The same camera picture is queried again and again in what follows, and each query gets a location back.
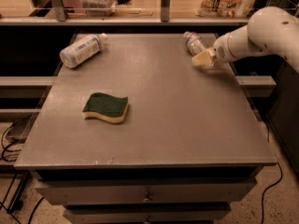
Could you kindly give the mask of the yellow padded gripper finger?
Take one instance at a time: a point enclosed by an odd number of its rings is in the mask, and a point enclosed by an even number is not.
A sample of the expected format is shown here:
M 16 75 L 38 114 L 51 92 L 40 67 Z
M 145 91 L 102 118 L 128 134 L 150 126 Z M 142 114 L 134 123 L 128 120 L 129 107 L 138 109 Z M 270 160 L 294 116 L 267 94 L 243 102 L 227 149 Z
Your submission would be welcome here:
M 216 61 L 216 54 L 213 48 L 205 49 L 192 57 L 192 63 L 195 66 L 212 66 Z

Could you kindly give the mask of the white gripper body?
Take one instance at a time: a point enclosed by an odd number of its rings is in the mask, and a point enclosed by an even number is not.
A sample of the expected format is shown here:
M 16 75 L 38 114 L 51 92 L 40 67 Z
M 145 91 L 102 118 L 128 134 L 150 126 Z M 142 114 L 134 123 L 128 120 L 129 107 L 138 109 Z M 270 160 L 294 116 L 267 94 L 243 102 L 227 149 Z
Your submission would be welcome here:
M 230 35 L 222 35 L 218 37 L 213 44 L 213 49 L 216 54 L 217 61 L 220 63 L 229 63 L 236 60 L 236 57 L 231 51 Z

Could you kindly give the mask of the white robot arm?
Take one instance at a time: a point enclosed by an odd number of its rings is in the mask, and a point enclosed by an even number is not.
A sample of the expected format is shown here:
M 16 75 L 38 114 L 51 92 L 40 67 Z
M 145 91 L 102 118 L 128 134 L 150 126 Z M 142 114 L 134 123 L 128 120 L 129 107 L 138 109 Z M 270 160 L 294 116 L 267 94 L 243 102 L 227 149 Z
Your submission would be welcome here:
M 279 7 L 264 7 L 248 24 L 220 36 L 192 57 L 194 66 L 213 66 L 247 57 L 276 54 L 299 72 L 299 20 Z

